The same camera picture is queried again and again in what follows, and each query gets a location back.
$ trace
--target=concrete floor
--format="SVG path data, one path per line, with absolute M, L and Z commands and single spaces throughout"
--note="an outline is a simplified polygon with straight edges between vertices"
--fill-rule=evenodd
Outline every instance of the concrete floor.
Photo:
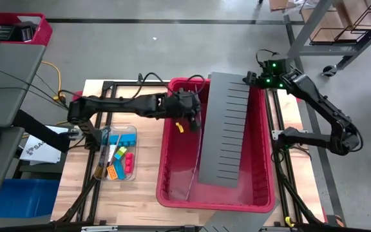
M 264 19 L 282 20 L 270 13 L 268 1 L 253 0 L 1 0 L 0 11 L 42 12 L 47 17 L 114 19 Z M 291 15 L 299 20 L 299 15 Z M 268 48 L 284 53 L 289 42 L 284 26 L 218 24 L 52 24 L 53 36 L 44 60 L 62 72 L 62 88 L 82 90 L 86 79 L 136 79 L 138 72 L 156 72 L 163 79 L 195 73 L 257 71 L 255 51 Z M 371 229 L 371 47 L 349 67 L 330 79 L 322 68 L 340 57 L 304 57 L 305 71 L 322 93 L 351 116 L 365 139 L 365 148 L 346 157 L 329 154 L 334 179 L 349 227 Z M 55 90 L 53 69 L 41 65 L 38 74 Z M 44 88 L 42 82 L 34 84 Z M 307 114 L 302 118 L 307 127 Z M 32 95 L 22 109 L 46 124 L 63 121 L 66 112 Z M 330 127 L 319 118 L 323 133 Z M 313 159 L 321 201 L 330 213 L 319 159 Z

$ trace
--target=wooden tabletop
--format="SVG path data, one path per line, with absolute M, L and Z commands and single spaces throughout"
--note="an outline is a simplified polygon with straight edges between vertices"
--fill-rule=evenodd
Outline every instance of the wooden tabletop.
M 100 95 L 104 80 L 87 80 L 84 95 Z M 131 97 L 138 87 L 119 87 L 117 97 Z M 140 94 L 166 92 L 163 87 L 143 87 Z M 281 110 L 285 126 L 302 129 L 300 113 L 296 99 L 285 92 L 279 91 Z M 106 113 L 103 113 L 102 124 L 105 125 Z M 129 113 L 114 113 L 111 125 L 133 125 L 137 128 L 140 141 L 138 145 L 137 175 L 134 181 L 109 182 L 102 181 L 95 221 L 107 220 L 107 224 L 136 226 L 183 226 L 204 225 L 215 211 L 202 209 L 166 208 L 156 199 L 156 186 L 164 120 L 139 117 Z M 319 194 L 309 157 L 298 150 L 291 150 L 292 166 L 300 197 L 315 214 L 323 219 Z M 81 192 L 82 181 L 88 158 L 88 150 L 75 148 L 68 152 L 57 199 L 52 212 L 52 220 L 65 214 Z M 94 164 L 97 165 L 98 154 Z M 276 174 L 274 172 L 274 189 L 278 198 Z M 87 217 L 91 204 L 91 196 L 87 197 L 84 218 Z M 290 215 L 294 218 L 292 204 L 289 203 Z M 278 206 L 266 221 L 265 226 L 273 226 L 273 222 L 282 220 L 281 207 Z

